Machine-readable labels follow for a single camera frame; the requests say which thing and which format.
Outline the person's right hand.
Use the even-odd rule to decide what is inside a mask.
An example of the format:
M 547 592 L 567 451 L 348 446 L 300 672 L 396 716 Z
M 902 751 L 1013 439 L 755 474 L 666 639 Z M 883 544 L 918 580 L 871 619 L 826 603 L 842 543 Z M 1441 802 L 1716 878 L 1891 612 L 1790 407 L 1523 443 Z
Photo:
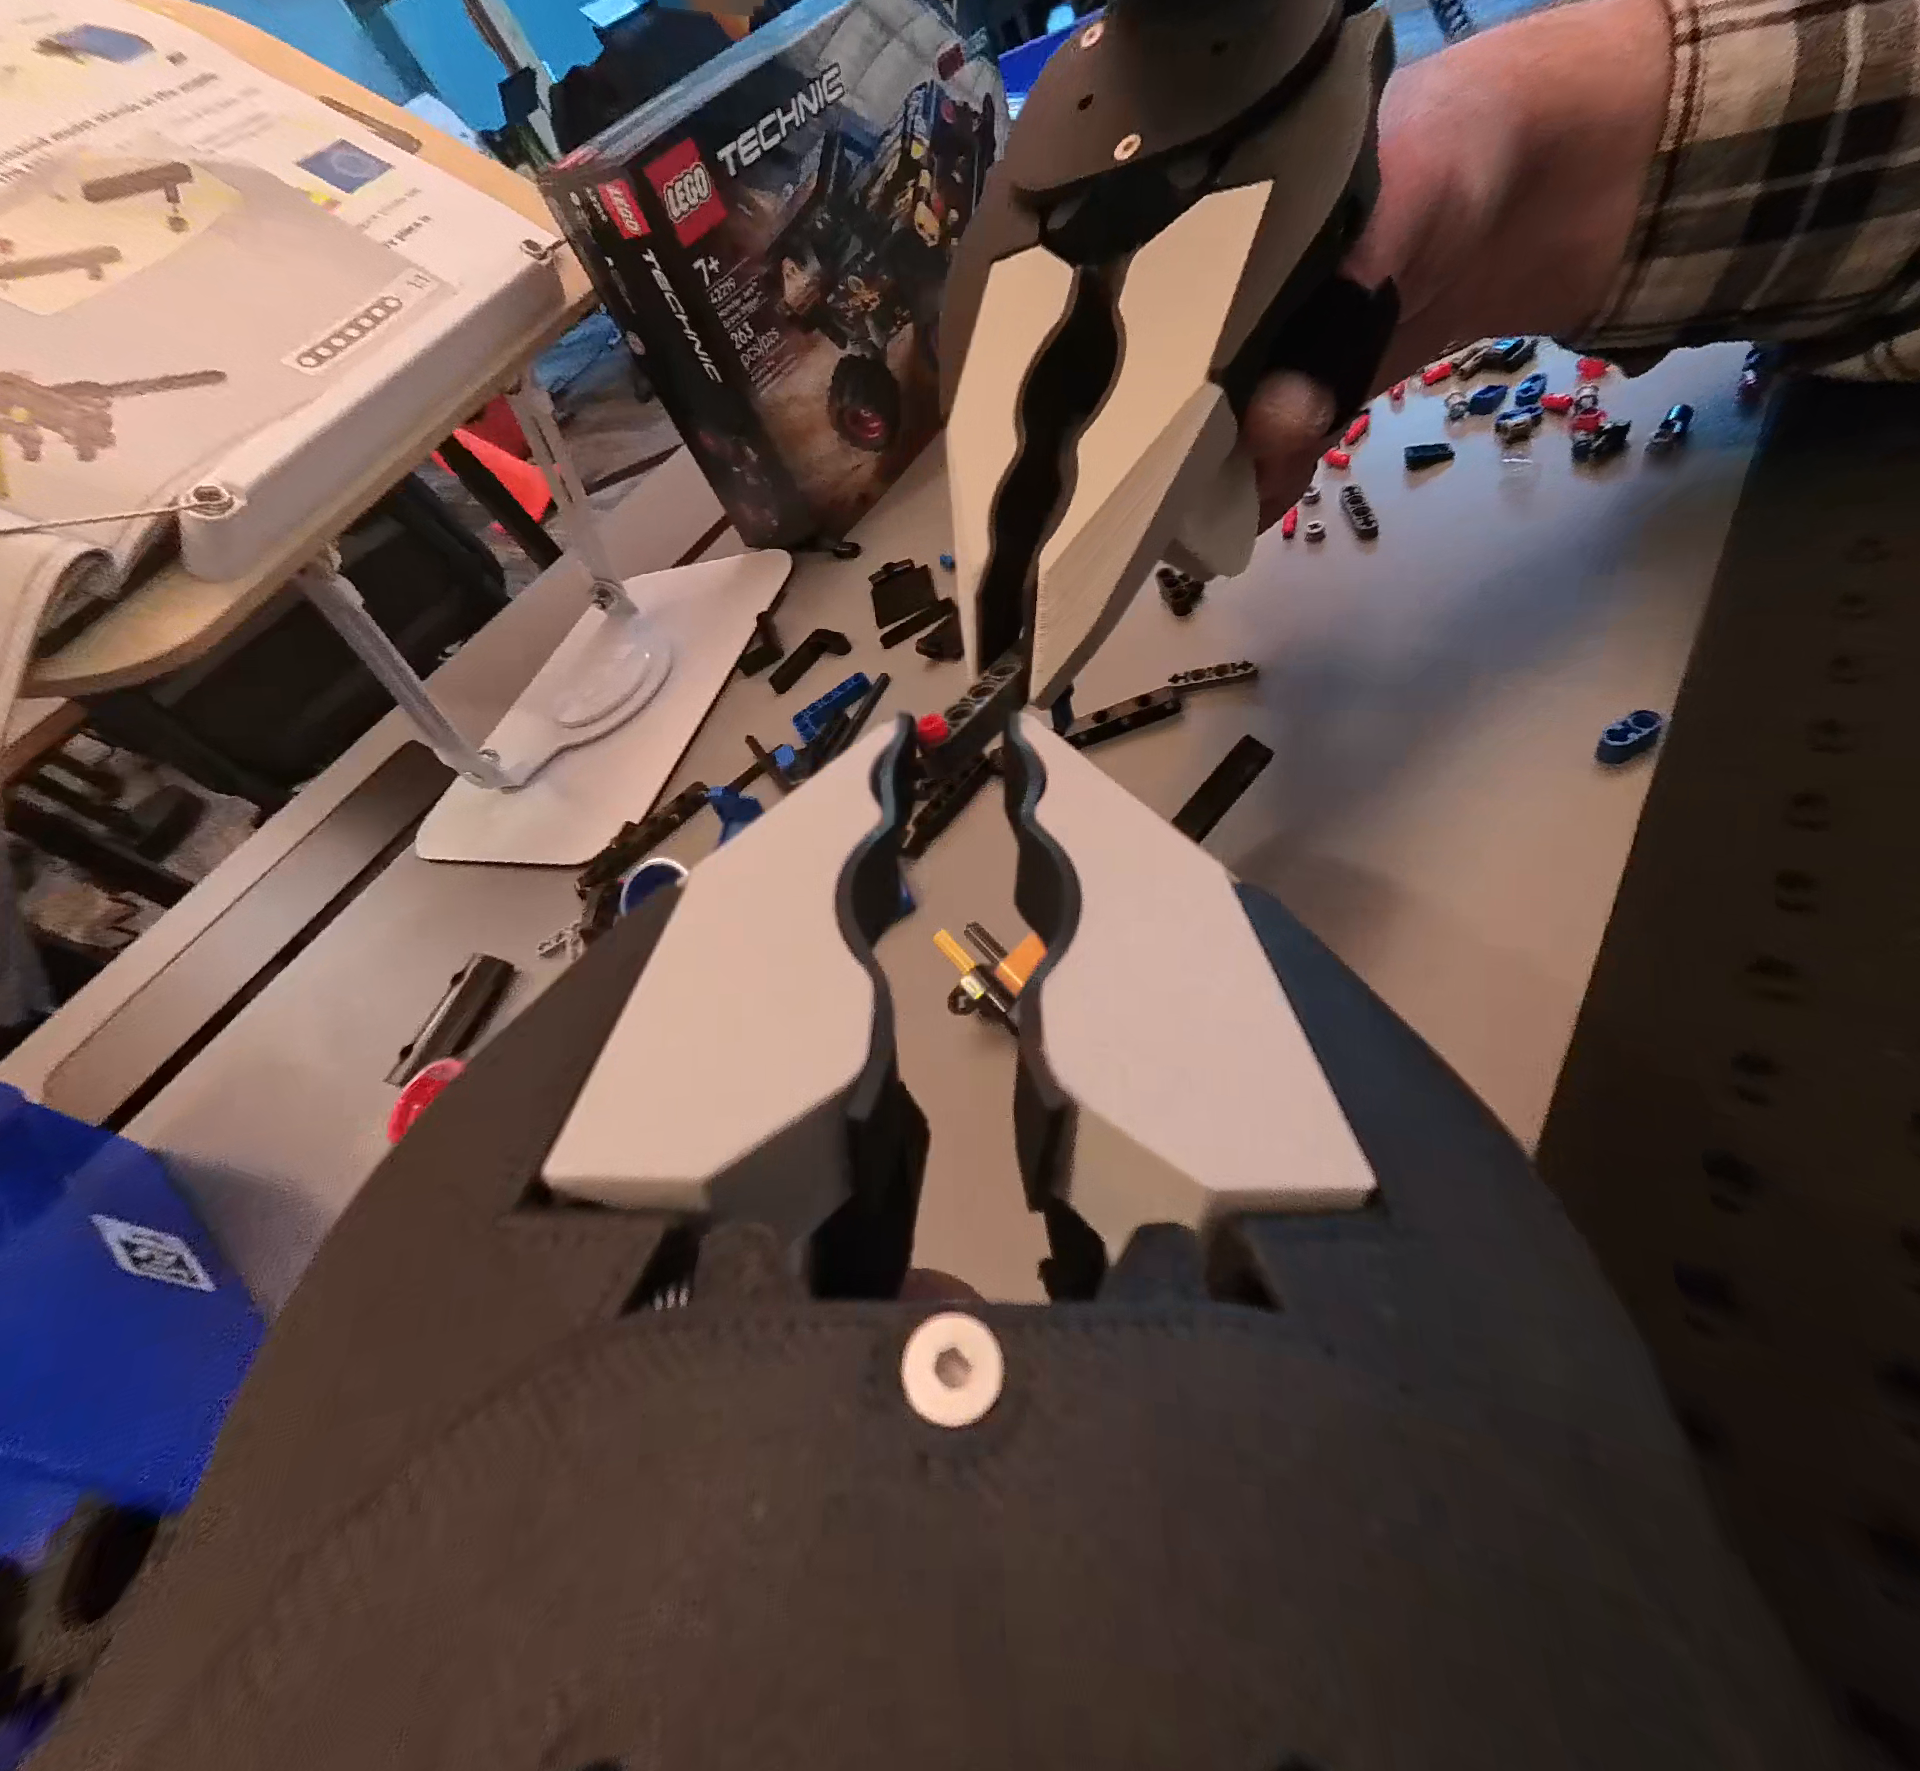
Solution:
M 1669 81 L 1661 0 L 1566 0 L 1394 70 L 1379 194 L 1345 265 L 1399 306 L 1365 395 L 1459 342 L 1568 338 L 1601 315 Z

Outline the dark grey seven-hole beam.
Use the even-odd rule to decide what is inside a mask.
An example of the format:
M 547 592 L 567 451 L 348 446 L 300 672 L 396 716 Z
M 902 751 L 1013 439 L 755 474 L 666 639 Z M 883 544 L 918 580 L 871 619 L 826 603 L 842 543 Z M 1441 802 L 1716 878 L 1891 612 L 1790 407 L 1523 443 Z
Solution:
M 1003 773 L 1000 741 L 1027 702 L 1027 659 L 998 657 L 943 715 L 954 735 L 926 748 L 917 732 L 917 773 L 900 855 L 918 861 Z

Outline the white book stand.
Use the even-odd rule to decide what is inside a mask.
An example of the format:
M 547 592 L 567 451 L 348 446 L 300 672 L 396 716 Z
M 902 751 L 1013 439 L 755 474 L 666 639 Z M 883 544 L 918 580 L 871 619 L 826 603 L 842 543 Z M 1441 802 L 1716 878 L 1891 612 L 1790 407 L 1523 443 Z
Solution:
M 418 852 L 448 863 L 571 864 L 664 786 L 724 686 L 755 609 L 786 583 L 790 558 L 762 553 L 682 574 L 622 576 L 585 508 L 533 367 L 514 393 L 534 427 L 547 482 L 563 499 L 573 566 L 588 576 L 589 598 L 489 730 L 454 727 L 350 587 L 335 544 L 292 583 L 350 639 L 456 773 Z

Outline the red wheel hub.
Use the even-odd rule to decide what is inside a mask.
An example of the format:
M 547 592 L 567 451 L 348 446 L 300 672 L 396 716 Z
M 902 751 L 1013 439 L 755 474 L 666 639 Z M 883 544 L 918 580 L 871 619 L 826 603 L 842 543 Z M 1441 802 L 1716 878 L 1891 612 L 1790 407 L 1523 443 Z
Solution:
M 400 1145 L 418 1118 L 466 1069 L 466 1058 L 422 1063 L 400 1087 L 386 1120 L 387 1145 Z

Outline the extra long black beam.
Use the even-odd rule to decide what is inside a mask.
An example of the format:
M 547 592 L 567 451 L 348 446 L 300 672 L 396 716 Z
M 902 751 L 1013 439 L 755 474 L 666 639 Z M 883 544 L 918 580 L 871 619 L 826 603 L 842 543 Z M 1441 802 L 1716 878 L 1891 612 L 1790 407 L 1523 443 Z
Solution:
M 706 807 L 708 786 L 694 782 L 677 794 L 664 798 L 659 806 L 646 816 L 625 823 L 579 870 L 575 879 L 578 894 L 584 900 L 595 897 Z

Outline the white desk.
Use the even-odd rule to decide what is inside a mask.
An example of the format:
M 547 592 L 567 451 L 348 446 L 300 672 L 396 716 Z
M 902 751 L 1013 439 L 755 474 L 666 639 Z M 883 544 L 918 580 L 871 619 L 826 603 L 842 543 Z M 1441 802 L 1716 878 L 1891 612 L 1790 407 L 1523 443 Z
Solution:
M 1517 479 L 1465 459 L 1387 484 L 1379 539 L 1265 539 L 1190 619 L 1147 594 L 1077 705 L 1194 666 L 1254 686 L 1093 758 L 1174 814 L 1244 735 L 1275 756 L 1213 852 L 1300 917 L 1525 1145 L 1536 1143 L 1640 818 L 1654 756 L 1594 758 L 1671 709 L 1760 409 L 1743 342 L 1684 351 L 1631 393 L 1711 401 L 1659 478 Z M 566 966 L 573 872 L 412 850 L 404 786 L 438 782 L 375 727 L 5 1060 L 5 1081 L 167 1152 L 274 1307 L 386 1147 L 400 1049 L 473 953 L 519 970 L 505 1026 Z

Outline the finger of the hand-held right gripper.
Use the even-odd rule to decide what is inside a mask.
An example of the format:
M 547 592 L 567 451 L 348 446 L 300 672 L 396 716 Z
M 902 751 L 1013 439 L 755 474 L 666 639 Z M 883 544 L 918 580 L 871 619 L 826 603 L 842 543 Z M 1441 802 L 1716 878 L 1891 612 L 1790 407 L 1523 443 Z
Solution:
M 949 412 L 949 503 L 970 672 L 1008 654 L 1027 583 L 1059 495 L 1059 434 L 1023 407 L 1030 374 L 1070 324 L 1077 279 L 1048 249 L 995 262 L 981 292 Z
M 1028 702 L 1070 690 L 1160 561 L 1205 581 L 1246 571 L 1261 530 L 1239 421 L 1213 377 L 1271 186 L 1215 191 L 1141 247 L 1117 293 L 1117 382 L 1074 451 L 1038 556 Z

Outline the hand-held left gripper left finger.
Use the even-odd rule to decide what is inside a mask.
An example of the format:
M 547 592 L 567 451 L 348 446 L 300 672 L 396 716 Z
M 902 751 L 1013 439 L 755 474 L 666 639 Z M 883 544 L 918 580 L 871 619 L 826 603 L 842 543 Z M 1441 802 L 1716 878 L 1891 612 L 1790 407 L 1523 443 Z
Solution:
M 543 1163 L 546 1188 L 687 1230 L 758 1226 L 825 1299 L 892 1299 L 926 1123 L 877 942 L 905 913 L 912 718 L 694 867 Z

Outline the pile of small building pieces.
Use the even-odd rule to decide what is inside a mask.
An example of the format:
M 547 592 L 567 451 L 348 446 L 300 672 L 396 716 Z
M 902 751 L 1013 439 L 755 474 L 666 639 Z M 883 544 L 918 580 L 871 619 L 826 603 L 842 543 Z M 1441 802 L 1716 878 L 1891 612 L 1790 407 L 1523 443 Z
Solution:
M 1604 484 L 1690 459 L 1706 429 L 1701 392 L 1661 401 L 1631 393 L 1622 367 L 1569 355 L 1536 336 L 1480 338 L 1397 377 L 1322 444 L 1315 476 L 1284 509 L 1287 541 L 1322 543 L 1345 527 L 1341 490 L 1363 487 L 1379 515 L 1387 484 L 1439 479 L 1465 459 L 1492 459 L 1525 484 L 1568 472 Z

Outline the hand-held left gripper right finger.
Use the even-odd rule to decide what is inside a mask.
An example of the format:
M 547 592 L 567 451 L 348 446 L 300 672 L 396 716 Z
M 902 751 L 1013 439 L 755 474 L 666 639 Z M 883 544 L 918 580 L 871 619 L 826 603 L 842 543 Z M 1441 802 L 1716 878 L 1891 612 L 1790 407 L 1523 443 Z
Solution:
M 1208 1246 L 1244 1215 L 1377 1191 L 1241 885 L 1040 715 L 1004 737 L 1019 999 L 1015 1129 L 1049 1295 L 1093 1295 L 1142 1230 Z

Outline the yellow black Lego assembly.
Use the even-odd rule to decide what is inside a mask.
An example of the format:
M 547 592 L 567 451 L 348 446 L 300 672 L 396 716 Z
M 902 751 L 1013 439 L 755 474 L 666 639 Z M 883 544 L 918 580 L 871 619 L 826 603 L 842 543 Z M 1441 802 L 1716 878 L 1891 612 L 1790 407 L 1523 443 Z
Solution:
M 934 931 L 932 944 L 955 973 L 947 1011 L 994 1022 L 1016 1034 L 1020 993 L 1044 961 L 1044 941 L 1027 934 L 1015 946 L 1003 946 L 981 925 L 968 922 L 960 937 L 947 929 Z

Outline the printed task sheet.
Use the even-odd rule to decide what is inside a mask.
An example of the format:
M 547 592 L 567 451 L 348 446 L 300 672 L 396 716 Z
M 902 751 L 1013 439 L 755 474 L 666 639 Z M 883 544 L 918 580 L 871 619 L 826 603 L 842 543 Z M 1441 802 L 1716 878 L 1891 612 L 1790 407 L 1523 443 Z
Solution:
M 3 0 L 5 203 L 130 205 L 186 233 L 268 182 L 360 229 L 418 187 L 417 151 L 128 0 Z

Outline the black flat bar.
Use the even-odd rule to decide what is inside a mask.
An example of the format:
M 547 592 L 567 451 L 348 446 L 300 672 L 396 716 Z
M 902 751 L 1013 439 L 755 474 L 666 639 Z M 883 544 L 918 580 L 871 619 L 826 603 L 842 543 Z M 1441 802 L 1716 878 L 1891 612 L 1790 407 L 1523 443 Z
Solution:
M 1274 756 L 1275 751 L 1261 739 L 1252 735 L 1239 739 L 1174 812 L 1174 829 L 1188 840 L 1203 844 L 1254 789 Z

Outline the orange cone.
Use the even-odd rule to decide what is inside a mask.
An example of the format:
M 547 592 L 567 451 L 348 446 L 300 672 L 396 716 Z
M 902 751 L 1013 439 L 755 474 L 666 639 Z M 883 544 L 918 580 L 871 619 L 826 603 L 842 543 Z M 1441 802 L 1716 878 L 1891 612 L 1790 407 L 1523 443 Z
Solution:
M 451 472 L 454 465 L 449 452 L 454 444 L 470 455 L 533 522 L 546 522 L 555 499 L 537 464 L 512 449 L 496 444 L 475 429 L 457 429 L 448 443 L 435 451 L 435 462 L 448 472 Z

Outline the person's right forearm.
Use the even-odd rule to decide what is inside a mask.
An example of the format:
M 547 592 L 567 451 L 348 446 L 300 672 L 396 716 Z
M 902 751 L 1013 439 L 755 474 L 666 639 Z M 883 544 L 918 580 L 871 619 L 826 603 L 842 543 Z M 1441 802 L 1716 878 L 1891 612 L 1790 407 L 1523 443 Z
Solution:
M 1669 85 L 1625 265 L 1579 347 L 1747 341 L 1918 382 L 1918 0 L 1656 0 Z

